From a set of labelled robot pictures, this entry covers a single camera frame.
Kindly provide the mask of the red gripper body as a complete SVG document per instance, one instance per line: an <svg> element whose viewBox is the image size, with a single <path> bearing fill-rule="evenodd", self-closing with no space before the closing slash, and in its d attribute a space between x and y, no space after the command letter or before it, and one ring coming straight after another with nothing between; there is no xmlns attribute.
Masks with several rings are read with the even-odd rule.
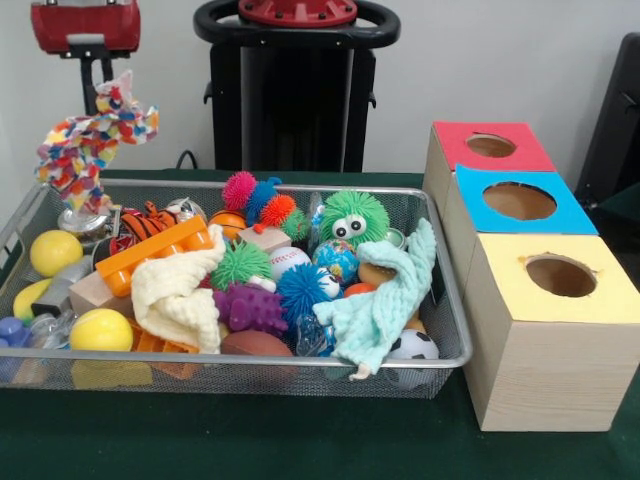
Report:
<svg viewBox="0 0 640 480"><path fill-rule="evenodd" d="M34 1L30 20L40 49L48 54L80 45L130 53L140 43L137 1Z"/></svg>

